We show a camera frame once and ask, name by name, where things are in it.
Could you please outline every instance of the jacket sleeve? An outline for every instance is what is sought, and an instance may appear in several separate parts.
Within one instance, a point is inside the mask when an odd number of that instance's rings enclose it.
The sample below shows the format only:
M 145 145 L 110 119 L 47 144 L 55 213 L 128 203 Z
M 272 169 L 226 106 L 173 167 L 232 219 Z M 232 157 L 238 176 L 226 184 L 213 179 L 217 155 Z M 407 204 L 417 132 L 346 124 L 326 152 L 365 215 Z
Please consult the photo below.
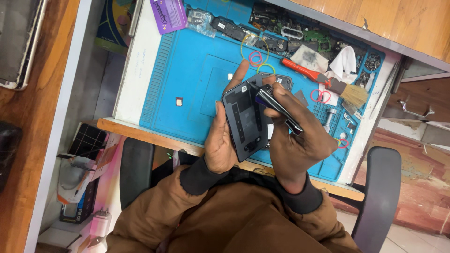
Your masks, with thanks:
M 286 213 L 300 229 L 333 253 L 361 252 L 342 223 L 338 222 L 329 197 L 311 184 L 309 176 L 301 193 L 293 195 L 280 191 Z
M 199 204 L 208 186 L 226 175 L 210 172 L 203 157 L 187 167 L 178 166 L 122 211 L 106 238 L 108 252 L 154 252 L 178 226 L 183 212 Z

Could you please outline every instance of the blue silicone repair mat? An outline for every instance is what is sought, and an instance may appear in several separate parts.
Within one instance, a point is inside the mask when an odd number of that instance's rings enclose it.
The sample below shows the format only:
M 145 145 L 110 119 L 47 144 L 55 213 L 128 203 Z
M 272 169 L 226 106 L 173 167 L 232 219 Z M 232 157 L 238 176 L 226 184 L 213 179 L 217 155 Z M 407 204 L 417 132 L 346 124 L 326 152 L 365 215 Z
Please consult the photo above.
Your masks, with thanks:
M 214 16 L 221 16 L 229 21 L 234 21 L 234 23 L 252 30 L 255 34 L 260 36 L 264 34 L 264 32 L 260 32 L 248 24 L 253 1 L 245 5 L 241 2 L 223 2 L 221 0 L 210 0 L 209 2 L 207 0 L 187 0 L 185 3 L 187 9 L 200 8 L 211 12 Z M 317 25 L 302 18 L 299 18 L 299 20 L 308 25 Z M 381 64 L 383 63 L 385 56 L 383 52 L 337 32 L 330 31 L 330 34 L 367 50 L 362 60 L 363 63 L 371 52 L 380 55 Z M 229 82 L 228 74 L 234 73 L 242 61 L 240 48 L 240 41 L 223 36 L 219 31 L 217 31 L 215 38 L 210 38 L 190 29 L 182 29 L 163 35 L 139 124 L 156 132 L 204 144 L 216 113 L 215 101 L 221 99 L 222 91 Z M 247 57 L 254 50 L 259 49 L 244 45 L 243 55 Z M 267 51 L 260 51 L 265 59 Z M 360 120 L 346 112 L 341 106 L 341 99 L 335 107 L 312 101 L 310 93 L 317 89 L 318 85 L 303 75 L 281 65 L 279 63 L 281 58 L 277 54 L 270 53 L 266 63 L 274 66 L 277 74 L 292 78 L 292 93 L 295 94 L 302 90 L 309 104 L 308 109 L 322 124 L 326 121 L 327 109 L 337 109 L 337 114 L 333 116 L 331 122 L 330 135 L 338 139 L 345 135 L 344 138 L 350 144 L 347 148 L 338 149 L 330 157 L 308 170 L 312 176 L 337 181 L 347 159 L 353 138 L 357 133 Z M 381 65 L 375 71 L 369 71 L 364 67 L 364 64 L 360 64 L 358 75 L 362 71 L 374 72 L 373 83 L 375 83 L 380 69 Z M 272 72 L 268 66 L 262 66 L 260 71 Z M 250 67 L 244 79 L 255 74 L 256 68 Z M 182 99 L 182 106 L 176 105 L 177 99 Z M 365 106 L 358 112 L 362 115 L 364 110 Z M 349 123 L 354 125 L 353 130 L 348 127 L 351 126 Z M 271 164 L 269 151 L 267 150 L 260 150 L 250 158 L 261 164 Z

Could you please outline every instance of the smartphone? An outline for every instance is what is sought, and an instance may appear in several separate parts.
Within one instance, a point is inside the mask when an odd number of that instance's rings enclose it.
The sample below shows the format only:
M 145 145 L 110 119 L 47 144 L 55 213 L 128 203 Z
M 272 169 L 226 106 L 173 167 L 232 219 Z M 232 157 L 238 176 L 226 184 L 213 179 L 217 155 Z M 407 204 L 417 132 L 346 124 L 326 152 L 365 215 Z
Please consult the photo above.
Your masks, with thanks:
M 222 95 L 239 162 L 243 162 L 269 142 L 267 128 L 272 122 L 264 115 L 266 107 L 255 101 L 257 90 L 252 86 L 262 87 L 262 79 L 270 75 L 272 74 L 259 72 Z M 293 83 L 290 77 L 275 75 L 275 78 L 287 90 L 291 90 Z

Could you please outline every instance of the person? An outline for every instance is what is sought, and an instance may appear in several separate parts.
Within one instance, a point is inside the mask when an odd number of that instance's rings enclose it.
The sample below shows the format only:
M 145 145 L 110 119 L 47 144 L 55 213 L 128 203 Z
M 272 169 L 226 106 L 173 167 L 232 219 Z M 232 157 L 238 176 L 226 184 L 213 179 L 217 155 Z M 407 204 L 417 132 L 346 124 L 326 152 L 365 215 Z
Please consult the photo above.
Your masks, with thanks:
M 242 61 L 225 91 L 242 82 L 248 65 Z M 276 178 L 233 167 L 225 108 L 216 101 L 204 156 L 176 167 L 123 210 L 106 238 L 108 252 L 361 252 L 307 173 L 337 141 L 275 76 L 263 82 L 273 84 L 275 98 L 304 129 L 289 134 L 279 112 L 264 111 L 274 122 Z

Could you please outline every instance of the tile floor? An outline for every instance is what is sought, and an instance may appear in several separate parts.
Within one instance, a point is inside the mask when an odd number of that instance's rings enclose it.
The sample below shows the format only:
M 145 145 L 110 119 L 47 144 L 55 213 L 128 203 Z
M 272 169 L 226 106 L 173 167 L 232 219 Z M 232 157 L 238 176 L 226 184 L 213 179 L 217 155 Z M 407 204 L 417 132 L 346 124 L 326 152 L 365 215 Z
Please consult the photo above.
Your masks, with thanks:
M 351 234 L 356 215 L 336 210 L 337 220 Z M 450 253 L 450 239 L 392 225 L 380 253 Z

